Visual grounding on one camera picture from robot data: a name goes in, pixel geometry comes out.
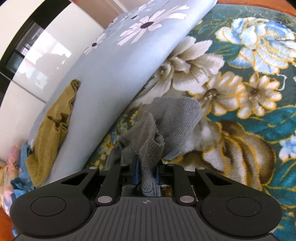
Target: floral blanket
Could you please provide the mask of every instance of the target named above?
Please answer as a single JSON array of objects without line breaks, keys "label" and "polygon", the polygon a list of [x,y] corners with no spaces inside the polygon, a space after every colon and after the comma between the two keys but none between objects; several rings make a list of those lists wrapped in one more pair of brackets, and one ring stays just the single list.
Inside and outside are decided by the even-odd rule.
[{"label": "floral blanket", "polygon": [[179,43],[109,130],[88,166],[104,169],[137,108],[156,96],[189,96],[204,111],[188,153],[172,160],[204,166],[273,196],[275,232],[296,240],[296,18],[260,8],[216,5]]}]

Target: blue floral sheet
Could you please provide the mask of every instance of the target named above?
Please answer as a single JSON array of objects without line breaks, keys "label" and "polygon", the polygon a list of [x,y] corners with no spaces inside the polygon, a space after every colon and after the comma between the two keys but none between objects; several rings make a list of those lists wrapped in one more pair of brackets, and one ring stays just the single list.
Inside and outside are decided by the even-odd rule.
[{"label": "blue floral sheet", "polygon": [[204,166],[273,196],[283,212],[275,235],[295,241],[295,31],[296,18],[277,11],[216,5],[152,75],[86,166],[104,169],[140,105],[157,96],[192,97],[204,117],[188,153],[172,162],[186,170]]}]

